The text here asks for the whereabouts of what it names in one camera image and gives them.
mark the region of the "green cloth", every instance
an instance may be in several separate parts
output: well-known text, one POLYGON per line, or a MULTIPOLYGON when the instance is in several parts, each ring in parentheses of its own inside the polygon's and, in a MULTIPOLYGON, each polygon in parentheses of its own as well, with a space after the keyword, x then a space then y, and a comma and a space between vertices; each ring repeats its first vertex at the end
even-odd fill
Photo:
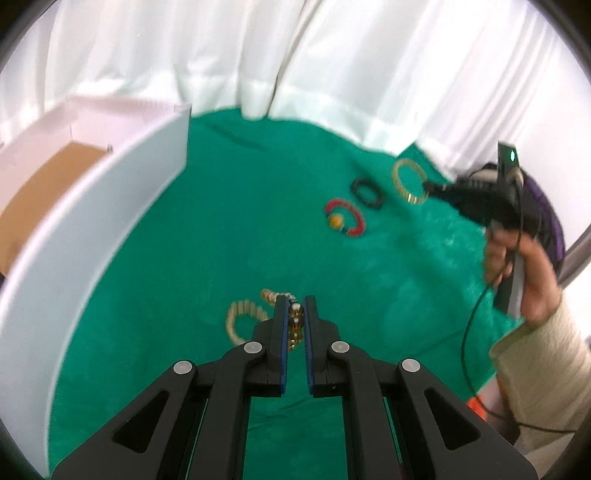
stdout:
MULTIPOLYGON (((443 181, 417 148, 402 157, 443 181)), ((299 122, 249 122, 236 110, 192 119, 186 170, 117 253, 74 334, 51 414, 51 469, 176 360, 219 359, 232 347, 230 303, 262 305, 262 288, 314 295, 344 340, 386 361, 417 358, 468 398, 459 350, 483 288, 484 237, 445 204, 406 203, 394 162, 299 122), (352 196, 358 177, 384 189, 381 210, 352 196), (328 227, 334 197, 360 207, 364 235, 328 227)), ((404 172, 418 193, 414 175, 404 172)), ((238 323, 248 337, 253 321, 238 323)), ((488 350, 511 327, 490 299, 480 308, 467 346, 475 385, 493 374, 488 350)), ((244 478, 261 471, 346 478, 340 401, 309 396, 303 346, 289 356, 286 395, 253 401, 244 478)))

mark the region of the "brown cardboard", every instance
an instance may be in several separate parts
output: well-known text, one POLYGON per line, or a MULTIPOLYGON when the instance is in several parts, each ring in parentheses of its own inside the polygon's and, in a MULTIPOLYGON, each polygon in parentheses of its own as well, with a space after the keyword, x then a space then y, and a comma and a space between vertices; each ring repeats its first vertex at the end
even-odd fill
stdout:
POLYGON ((0 212, 0 273, 8 275, 21 248, 59 198, 107 153, 71 142, 46 161, 0 212))

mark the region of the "wire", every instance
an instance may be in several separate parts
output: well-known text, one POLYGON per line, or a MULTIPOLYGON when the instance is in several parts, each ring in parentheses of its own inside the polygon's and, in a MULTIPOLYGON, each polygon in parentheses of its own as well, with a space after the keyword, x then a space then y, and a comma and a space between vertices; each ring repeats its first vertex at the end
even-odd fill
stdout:
MULTIPOLYGON (((515 184, 517 186, 517 201, 519 202, 519 232, 517 233, 517 243, 515 244, 515 252, 518 252, 519 251, 519 246, 521 245, 521 237, 522 237, 522 234, 523 234, 524 208, 523 208, 523 201, 522 201, 522 186, 521 186, 521 183, 519 181, 516 181, 515 184)), ((468 333, 470 332, 470 328, 472 327, 472 324, 474 323, 474 318, 476 317, 476 312, 478 311, 478 307, 482 303, 482 300, 484 300, 484 297, 486 296, 486 294, 488 293, 488 291, 492 288, 494 281, 500 275, 502 275, 502 273, 505 271, 505 269, 506 269, 506 267, 507 267, 508 264, 509 264, 509 260, 507 260, 505 262, 505 265, 499 271, 499 273, 497 275, 493 276, 492 282, 491 283, 487 283, 485 289, 480 294, 480 297, 478 297, 478 300, 476 301, 476 304, 474 305, 474 308, 472 309, 472 313, 470 314, 470 319, 468 320, 468 323, 466 325, 466 329, 464 330, 464 335, 462 337, 462 347, 461 347, 461 350, 460 350, 460 359, 462 361, 462 372, 464 374, 464 379, 466 380, 466 383, 468 384, 468 388, 470 389, 470 393, 472 394, 472 396, 474 396, 476 398, 476 401, 479 403, 479 405, 490 416, 492 416, 492 417, 494 417, 496 419, 500 419, 500 420, 512 422, 513 421, 512 418, 509 418, 509 417, 506 417, 504 415, 501 415, 501 414, 499 414, 497 412, 494 412, 494 411, 490 410, 489 408, 487 408, 487 406, 484 405, 484 403, 482 402, 482 400, 480 399, 480 397, 476 393, 476 389, 474 388, 474 385, 472 384, 472 382, 470 380, 470 376, 468 375, 468 368, 467 368, 467 365, 466 365, 466 341, 468 339, 468 333)), ((530 430, 536 430, 538 432, 560 433, 560 434, 575 433, 576 432, 576 430, 547 429, 547 428, 544 428, 544 427, 538 427, 536 425, 531 425, 529 423, 524 423, 524 422, 521 422, 521 421, 516 421, 516 424, 519 427, 530 429, 530 430)))

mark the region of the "triangular cutout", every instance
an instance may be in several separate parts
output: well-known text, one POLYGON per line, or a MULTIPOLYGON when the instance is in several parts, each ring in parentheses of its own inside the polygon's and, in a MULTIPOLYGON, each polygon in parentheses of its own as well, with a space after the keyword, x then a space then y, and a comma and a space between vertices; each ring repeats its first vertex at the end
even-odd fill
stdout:
POLYGON ((168 396, 167 391, 160 391, 137 415, 115 431, 113 441, 135 453, 144 453, 148 449, 168 396))
POLYGON ((435 422, 448 450, 457 450, 480 438, 480 432, 452 407, 435 389, 425 390, 435 422))

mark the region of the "red beaded bracelet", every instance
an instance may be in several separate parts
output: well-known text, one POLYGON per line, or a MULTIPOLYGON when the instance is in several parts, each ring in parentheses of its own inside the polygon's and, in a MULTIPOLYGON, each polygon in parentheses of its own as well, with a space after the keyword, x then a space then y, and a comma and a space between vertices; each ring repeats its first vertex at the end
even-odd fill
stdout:
POLYGON ((363 232, 365 232, 365 227, 366 227, 365 218, 363 218, 363 215, 361 214, 359 209, 355 205, 353 205, 352 203, 347 202, 347 200, 333 199, 333 200, 329 201, 324 206, 324 214, 326 215, 327 219, 329 220, 330 226, 332 228, 335 228, 335 230, 339 230, 339 231, 343 232, 347 236, 359 236, 363 232), (357 223, 357 226, 354 228, 347 228, 345 226, 345 221, 341 217, 335 219, 335 215, 338 215, 338 214, 333 214, 332 212, 337 207, 342 207, 344 209, 347 209, 351 213, 351 215, 353 215, 353 217, 355 218, 355 222, 357 223))

